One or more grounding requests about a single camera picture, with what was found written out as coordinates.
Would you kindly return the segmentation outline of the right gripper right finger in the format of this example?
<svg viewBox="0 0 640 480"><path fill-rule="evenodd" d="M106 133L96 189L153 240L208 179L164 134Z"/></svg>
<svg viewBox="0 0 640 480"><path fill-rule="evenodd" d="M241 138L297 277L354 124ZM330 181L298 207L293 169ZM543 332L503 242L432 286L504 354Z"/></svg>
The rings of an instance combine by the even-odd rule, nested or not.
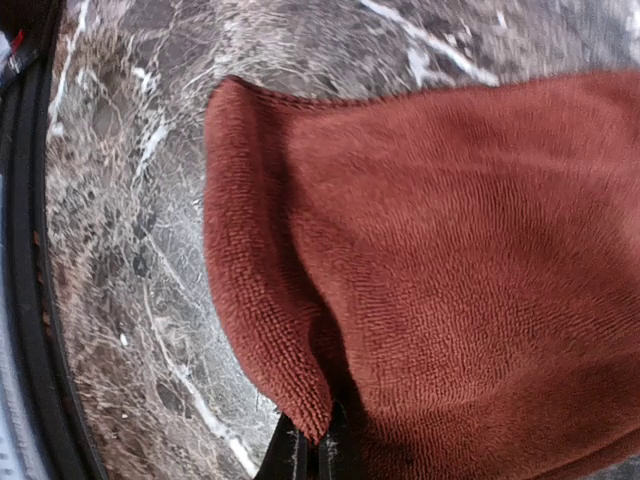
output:
<svg viewBox="0 0 640 480"><path fill-rule="evenodd" d="M321 480L361 480L365 468L352 435L344 408L335 403L329 429L317 448L318 478Z"/></svg>

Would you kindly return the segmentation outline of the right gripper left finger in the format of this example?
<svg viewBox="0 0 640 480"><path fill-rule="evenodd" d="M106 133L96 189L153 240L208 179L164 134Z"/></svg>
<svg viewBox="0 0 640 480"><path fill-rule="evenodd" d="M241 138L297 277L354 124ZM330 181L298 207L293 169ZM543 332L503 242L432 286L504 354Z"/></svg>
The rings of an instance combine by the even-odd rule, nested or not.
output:
<svg viewBox="0 0 640 480"><path fill-rule="evenodd" d="M255 480L308 480L317 476L306 437L280 415Z"/></svg>

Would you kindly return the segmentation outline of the dark red towel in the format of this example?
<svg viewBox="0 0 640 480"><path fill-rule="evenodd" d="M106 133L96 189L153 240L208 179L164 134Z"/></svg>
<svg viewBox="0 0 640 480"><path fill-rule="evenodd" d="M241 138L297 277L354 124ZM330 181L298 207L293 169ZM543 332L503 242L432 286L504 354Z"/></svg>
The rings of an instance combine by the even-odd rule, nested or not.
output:
<svg viewBox="0 0 640 480"><path fill-rule="evenodd" d="M639 75L206 113L204 254L242 369L365 479L576 479L639 451Z"/></svg>

